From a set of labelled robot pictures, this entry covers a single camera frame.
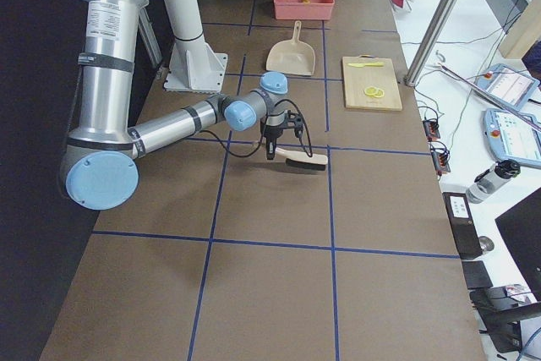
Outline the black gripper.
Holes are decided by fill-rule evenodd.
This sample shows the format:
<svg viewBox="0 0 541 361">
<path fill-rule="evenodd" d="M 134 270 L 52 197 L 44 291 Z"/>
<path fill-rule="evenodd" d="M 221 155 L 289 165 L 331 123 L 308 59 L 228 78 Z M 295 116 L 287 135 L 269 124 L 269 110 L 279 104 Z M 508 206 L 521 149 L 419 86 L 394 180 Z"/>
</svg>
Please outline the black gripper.
<svg viewBox="0 0 541 361">
<path fill-rule="evenodd" d="M 283 118 L 264 118 L 262 120 L 262 135 L 265 139 L 266 159 L 272 161 L 276 156 L 276 141 L 283 134 Z"/>
</svg>

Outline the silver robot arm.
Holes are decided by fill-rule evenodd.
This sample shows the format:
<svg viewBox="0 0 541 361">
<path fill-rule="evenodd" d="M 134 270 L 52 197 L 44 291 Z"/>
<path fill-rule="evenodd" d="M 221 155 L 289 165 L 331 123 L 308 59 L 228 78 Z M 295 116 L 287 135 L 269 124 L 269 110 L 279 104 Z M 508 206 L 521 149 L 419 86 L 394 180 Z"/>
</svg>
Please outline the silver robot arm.
<svg viewBox="0 0 541 361">
<path fill-rule="evenodd" d="M 226 122 L 239 132 L 281 116 L 287 97 L 283 74 L 264 74 L 260 86 L 244 96 L 224 96 L 227 55 L 206 42 L 197 0 L 164 0 L 174 36 L 166 88 L 203 92 L 206 99 L 129 126 L 136 41 L 150 37 L 143 20 L 150 0 L 85 1 L 79 123 L 68 132 L 60 170 L 65 190 L 77 204 L 98 211 L 121 205 L 138 185 L 138 158 L 216 123 Z"/>
</svg>

